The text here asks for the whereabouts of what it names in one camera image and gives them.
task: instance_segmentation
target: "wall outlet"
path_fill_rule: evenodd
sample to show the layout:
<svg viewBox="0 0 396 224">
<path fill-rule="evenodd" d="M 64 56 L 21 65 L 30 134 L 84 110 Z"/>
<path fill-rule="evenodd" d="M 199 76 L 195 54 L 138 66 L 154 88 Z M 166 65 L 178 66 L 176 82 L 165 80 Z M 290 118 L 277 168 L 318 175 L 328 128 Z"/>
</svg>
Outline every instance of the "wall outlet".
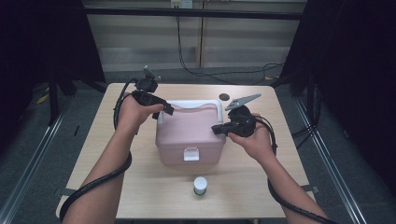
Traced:
<svg viewBox="0 0 396 224">
<path fill-rule="evenodd" d="M 171 0 L 171 8 L 181 8 L 181 0 Z"/>
<path fill-rule="evenodd" d="M 192 8 L 192 0 L 182 0 L 181 7 L 182 8 Z"/>
</svg>

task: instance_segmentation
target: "wooden table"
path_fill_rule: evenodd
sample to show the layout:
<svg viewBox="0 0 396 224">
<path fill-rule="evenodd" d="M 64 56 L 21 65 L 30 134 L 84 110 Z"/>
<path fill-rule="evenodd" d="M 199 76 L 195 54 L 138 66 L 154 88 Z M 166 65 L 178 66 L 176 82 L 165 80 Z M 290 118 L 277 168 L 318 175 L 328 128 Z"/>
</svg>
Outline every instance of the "wooden table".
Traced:
<svg viewBox="0 0 396 224">
<path fill-rule="evenodd" d="M 80 187 L 114 133 L 113 108 L 123 85 L 117 83 L 108 86 L 70 176 L 68 189 Z M 133 89 L 134 85 L 131 84 L 128 90 Z M 219 99 L 221 93 L 231 96 L 229 101 L 221 102 L 223 111 L 233 98 L 262 94 L 260 98 L 247 103 L 247 107 L 271 122 L 276 134 L 278 159 L 297 183 L 307 185 L 304 168 L 276 93 L 271 87 L 160 84 L 155 95 L 165 100 L 206 100 Z M 224 111 L 224 122 L 228 121 L 227 114 Z M 134 160 L 125 173 L 117 218 L 284 217 L 280 205 L 268 191 L 263 169 L 230 139 L 227 138 L 217 164 L 164 166 L 154 142 L 155 130 L 156 120 L 148 118 L 134 139 L 131 147 Z M 193 192 L 193 180 L 199 175 L 208 182 L 204 196 L 197 196 Z M 63 196 L 57 214 L 65 199 Z"/>
</svg>

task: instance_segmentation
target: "hand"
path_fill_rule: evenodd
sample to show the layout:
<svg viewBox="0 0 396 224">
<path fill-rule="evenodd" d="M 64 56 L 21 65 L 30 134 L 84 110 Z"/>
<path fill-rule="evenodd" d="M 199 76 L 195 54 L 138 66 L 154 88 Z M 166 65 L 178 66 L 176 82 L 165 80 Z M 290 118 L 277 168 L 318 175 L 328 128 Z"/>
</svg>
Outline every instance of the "hand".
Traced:
<svg viewBox="0 0 396 224">
<path fill-rule="evenodd" d="M 128 92 L 124 95 L 117 129 L 128 128 L 137 131 L 150 114 L 163 110 L 163 105 L 140 105 Z"/>
<path fill-rule="evenodd" d="M 241 137 L 235 133 L 228 133 L 233 142 L 245 149 L 247 154 L 254 160 L 260 162 L 275 156 L 271 148 L 270 135 L 264 125 L 256 122 L 256 130 L 249 137 Z"/>
</svg>

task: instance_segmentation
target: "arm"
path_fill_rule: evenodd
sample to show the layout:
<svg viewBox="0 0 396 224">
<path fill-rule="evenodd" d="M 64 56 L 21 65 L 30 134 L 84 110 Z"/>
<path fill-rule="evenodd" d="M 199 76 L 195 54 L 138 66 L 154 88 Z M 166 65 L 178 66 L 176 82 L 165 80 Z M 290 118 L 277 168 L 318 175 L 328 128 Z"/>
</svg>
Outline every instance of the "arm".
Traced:
<svg viewBox="0 0 396 224">
<path fill-rule="evenodd" d="M 242 146 L 247 154 L 262 166 L 276 193 L 282 199 L 306 211 L 321 217 L 327 217 L 317 203 L 294 181 L 277 160 L 271 148 L 269 133 L 262 124 L 258 123 L 256 131 L 248 138 L 240 137 L 234 133 L 229 133 L 228 136 L 233 142 Z M 289 223 L 317 223 L 283 206 L 282 209 Z"/>
<path fill-rule="evenodd" d="M 130 152 L 134 135 L 147 117 L 163 110 L 162 105 L 142 106 L 125 97 L 120 108 L 119 125 L 82 186 L 120 168 Z M 63 223 L 113 223 L 117 214 L 123 174 L 90 190 L 68 209 Z"/>
</svg>

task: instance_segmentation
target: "small round object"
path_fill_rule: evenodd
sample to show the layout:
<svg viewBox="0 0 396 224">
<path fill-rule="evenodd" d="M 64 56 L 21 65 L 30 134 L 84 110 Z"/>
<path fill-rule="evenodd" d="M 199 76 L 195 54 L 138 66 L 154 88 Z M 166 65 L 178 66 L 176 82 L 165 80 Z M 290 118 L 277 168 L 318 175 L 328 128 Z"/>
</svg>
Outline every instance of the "small round object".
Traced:
<svg viewBox="0 0 396 224">
<path fill-rule="evenodd" d="M 230 100 L 230 95 L 227 94 L 227 93 L 222 93 L 222 94 L 219 95 L 219 98 L 222 101 L 228 101 L 228 100 Z"/>
<path fill-rule="evenodd" d="M 207 181 L 204 177 L 198 176 L 194 180 L 194 192 L 197 195 L 204 195 L 206 193 Z"/>
</svg>

